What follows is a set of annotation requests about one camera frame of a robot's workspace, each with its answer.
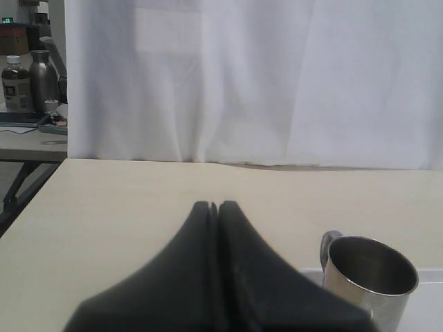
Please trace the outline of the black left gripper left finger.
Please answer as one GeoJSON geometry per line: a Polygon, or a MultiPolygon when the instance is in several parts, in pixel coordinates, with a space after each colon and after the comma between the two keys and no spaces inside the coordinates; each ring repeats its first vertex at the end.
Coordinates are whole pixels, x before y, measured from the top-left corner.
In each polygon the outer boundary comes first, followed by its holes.
{"type": "Polygon", "coordinates": [[[210,231],[216,215],[214,204],[196,202],[153,259],[84,300],[65,331],[213,331],[210,231]]]}

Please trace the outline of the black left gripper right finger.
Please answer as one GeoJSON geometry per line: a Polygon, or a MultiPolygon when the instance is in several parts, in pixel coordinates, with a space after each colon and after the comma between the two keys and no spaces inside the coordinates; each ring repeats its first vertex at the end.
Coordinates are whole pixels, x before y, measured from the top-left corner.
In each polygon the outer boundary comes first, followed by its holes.
{"type": "Polygon", "coordinates": [[[230,331],[376,331],[366,312],[288,264],[238,203],[220,205],[218,226],[230,331]]]}

